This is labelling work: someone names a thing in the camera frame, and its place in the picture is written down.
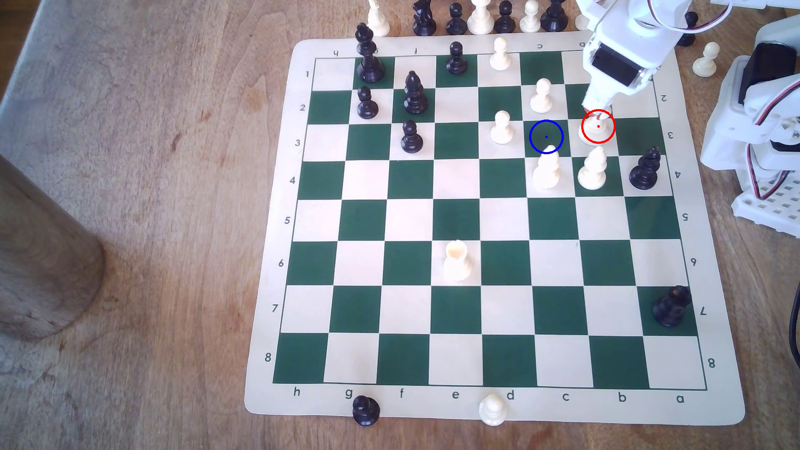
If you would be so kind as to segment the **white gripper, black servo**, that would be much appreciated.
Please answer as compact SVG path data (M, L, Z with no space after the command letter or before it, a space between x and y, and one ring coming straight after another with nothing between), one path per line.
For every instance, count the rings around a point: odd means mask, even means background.
M616 94L642 90L675 47L679 33L655 25L652 17L641 21L629 13L585 13L594 31L583 51L583 66L591 81L582 107L585 113L613 112Z

